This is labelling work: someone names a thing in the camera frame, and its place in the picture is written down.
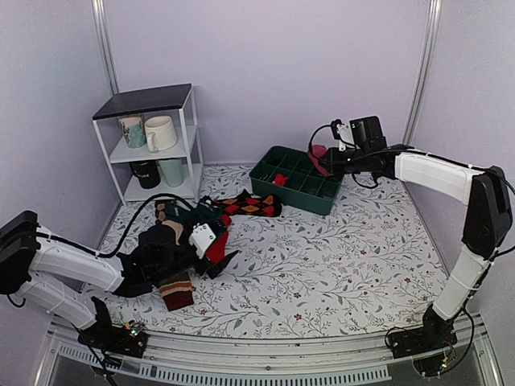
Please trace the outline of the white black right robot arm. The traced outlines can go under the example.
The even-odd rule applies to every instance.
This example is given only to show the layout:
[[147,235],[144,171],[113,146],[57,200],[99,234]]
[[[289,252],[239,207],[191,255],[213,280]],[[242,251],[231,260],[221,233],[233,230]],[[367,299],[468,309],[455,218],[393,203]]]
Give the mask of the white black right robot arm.
[[513,186],[498,166],[475,166],[423,151],[407,144],[390,145],[376,116],[348,124],[327,124],[336,146],[309,141],[307,152],[326,176],[368,173],[375,180],[397,180],[412,190],[426,190],[440,199],[434,211],[422,209],[425,220],[445,220],[444,210],[458,217],[447,230],[458,236],[455,257],[445,261],[447,283],[425,315],[428,322],[416,334],[424,351],[434,350],[447,337],[442,321],[452,320],[480,288],[494,261],[510,251],[502,245],[513,225]]

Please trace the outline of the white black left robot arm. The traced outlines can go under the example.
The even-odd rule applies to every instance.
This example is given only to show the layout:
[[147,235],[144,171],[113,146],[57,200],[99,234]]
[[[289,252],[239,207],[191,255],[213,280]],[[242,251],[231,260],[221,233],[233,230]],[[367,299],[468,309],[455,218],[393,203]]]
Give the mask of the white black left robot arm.
[[169,281],[194,269],[217,277],[234,254],[216,253],[227,234],[222,219],[180,224],[159,221],[138,236],[129,254],[101,253],[49,232],[33,211],[24,211],[1,229],[1,293],[42,306],[85,331],[103,349],[119,343],[105,303],[69,288],[61,277],[96,286],[123,298],[136,298],[155,288],[171,292]]

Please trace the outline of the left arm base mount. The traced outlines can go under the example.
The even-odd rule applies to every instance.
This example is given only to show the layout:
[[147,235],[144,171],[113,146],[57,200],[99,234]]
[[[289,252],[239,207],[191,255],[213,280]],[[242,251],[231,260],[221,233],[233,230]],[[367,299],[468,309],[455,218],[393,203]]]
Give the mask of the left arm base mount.
[[103,353],[115,353],[141,359],[146,350],[149,335],[140,322],[130,321],[124,326],[114,326],[106,304],[91,297],[95,306],[95,322],[80,329],[78,342]]

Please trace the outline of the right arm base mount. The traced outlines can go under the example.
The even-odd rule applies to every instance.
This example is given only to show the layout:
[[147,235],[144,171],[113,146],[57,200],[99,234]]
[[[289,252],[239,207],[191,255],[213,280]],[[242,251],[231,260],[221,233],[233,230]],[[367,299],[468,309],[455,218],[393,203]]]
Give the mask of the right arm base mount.
[[[472,332],[464,352],[458,357],[454,347],[458,343],[454,332],[454,321],[460,314],[468,317]],[[394,326],[385,333],[384,341],[395,359],[447,348],[448,353],[443,353],[439,364],[436,364],[436,360],[431,358],[414,361],[414,368],[420,376],[434,378],[447,374],[464,361],[471,350],[474,334],[475,324],[467,310],[467,303],[464,303],[458,313],[448,320],[440,318],[434,307],[430,305],[422,316],[421,327],[408,329]]]

